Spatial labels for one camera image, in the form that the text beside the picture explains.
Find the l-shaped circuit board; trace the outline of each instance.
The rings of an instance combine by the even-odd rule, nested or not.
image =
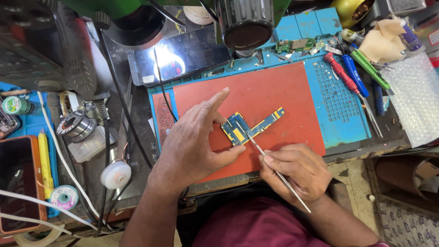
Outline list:
[[[235,113],[227,119],[227,122],[221,125],[221,129],[226,133],[233,146],[244,145],[250,139],[262,133],[272,123],[277,121],[285,113],[284,109],[280,107],[274,113],[266,117],[262,122],[258,123],[253,128],[250,128],[242,118],[240,113]]]

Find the brown cardboard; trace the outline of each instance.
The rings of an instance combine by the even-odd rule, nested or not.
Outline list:
[[[417,167],[416,174],[421,176],[424,180],[429,179],[439,174],[439,168],[430,162],[425,162]]]

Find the solder wire spool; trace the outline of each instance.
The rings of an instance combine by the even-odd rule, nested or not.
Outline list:
[[[82,142],[96,128],[96,120],[85,117],[84,111],[77,110],[67,115],[56,129],[57,135],[68,135],[73,143]]]
[[[56,187],[50,194],[50,203],[70,210],[78,203],[78,191],[70,185]]]

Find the floor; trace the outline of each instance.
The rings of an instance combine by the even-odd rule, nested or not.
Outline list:
[[[369,182],[362,177],[365,170],[365,164],[362,160],[355,160],[340,164],[330,164],[328,170],[335,179],[343,182],[348,191],[352,204],[354,215],[379,235],[377,223],[375,220],[373,203],[367,199],[367,195],[371,193]],[[109,236],[100,237],[98,239],[80,240],[75,247],[94,247],[94,246],[119,246],[119,240],[122,232],[111,234]],[[56,243],[49,245],[50,247],[64,247],[68,242]]]

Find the blue screwdriver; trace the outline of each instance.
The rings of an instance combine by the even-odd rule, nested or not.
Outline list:
[[[351,56],[347,54],[348,46],[345,43],[341,43],[339,45],[340,50],[342,51],[342,59],[345,64],[346,70],[348,71],[349,76],[354,81],[355,85],[357,86],[358,90],[360,91],[361,96],[367,97],[369,96],[369,92],[365,88],[363,81],[361,80],[360,76],[358,75],[358,71],[355,67],[354,60]]]

